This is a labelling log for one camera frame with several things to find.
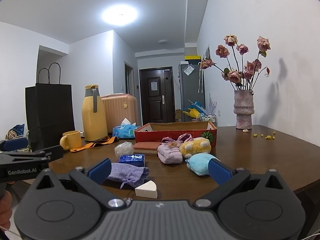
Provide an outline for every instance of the dark brown door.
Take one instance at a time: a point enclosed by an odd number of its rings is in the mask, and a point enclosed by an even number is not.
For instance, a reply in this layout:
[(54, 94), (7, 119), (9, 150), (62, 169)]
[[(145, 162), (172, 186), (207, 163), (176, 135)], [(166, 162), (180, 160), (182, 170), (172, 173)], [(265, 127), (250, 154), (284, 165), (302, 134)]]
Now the dark brown door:
[(175, 122), (172, 67), (140, 70), (143, 124)]

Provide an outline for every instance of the gray thermos handle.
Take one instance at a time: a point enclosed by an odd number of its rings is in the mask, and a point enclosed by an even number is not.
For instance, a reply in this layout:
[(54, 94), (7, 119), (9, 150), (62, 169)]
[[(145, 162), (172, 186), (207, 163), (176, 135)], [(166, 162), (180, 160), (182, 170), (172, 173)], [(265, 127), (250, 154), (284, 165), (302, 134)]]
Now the gray thermos handle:
[(97, 89), (94, 88), (92, 89), (92, 94), (93, 94), (93, 112), (96, 113), (98, 111), (98, 106), (97, 106)]

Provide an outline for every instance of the yellow plush toy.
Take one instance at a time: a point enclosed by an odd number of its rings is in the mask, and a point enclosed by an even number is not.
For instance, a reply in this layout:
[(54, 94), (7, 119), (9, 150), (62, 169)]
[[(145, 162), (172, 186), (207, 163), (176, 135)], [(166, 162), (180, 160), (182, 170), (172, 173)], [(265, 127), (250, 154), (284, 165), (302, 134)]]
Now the yellow plush toy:
[(210, 153), (210, 141), (203, 137), (194, 138), (193, 141), (184, 142), (179, 148), (185, 159), (190, 158), (197, 153)]

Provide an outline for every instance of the red cardboard box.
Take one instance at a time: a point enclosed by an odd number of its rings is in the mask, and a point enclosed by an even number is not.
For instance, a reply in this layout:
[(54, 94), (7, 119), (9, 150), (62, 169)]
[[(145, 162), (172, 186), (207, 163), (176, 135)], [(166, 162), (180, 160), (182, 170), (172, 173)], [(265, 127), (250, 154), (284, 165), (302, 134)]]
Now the red cardboard box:
[(193, 138), (208, 138), (211, 146), (216, 146), (217, 128), (210, 121), (147, 123), (134, 132), (136, 142), (161, 142), (164, 137), (177, 140), (178, 137), (184, 133), (190, 133)]

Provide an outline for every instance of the wicker ball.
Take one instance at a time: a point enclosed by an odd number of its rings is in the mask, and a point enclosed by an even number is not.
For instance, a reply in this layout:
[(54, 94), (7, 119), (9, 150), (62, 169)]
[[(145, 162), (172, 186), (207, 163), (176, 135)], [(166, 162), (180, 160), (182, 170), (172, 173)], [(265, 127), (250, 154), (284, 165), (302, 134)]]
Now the wicker ball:
[(12, 139), (16, 138), (17, 136), (18, 136), (18, 134), (17, 134), (17, 132), (15, 132), (14, 130), (10, 130), (10, 131), (8, 132), (8, 139), (9, 139), (9, 140), (12, 140)]

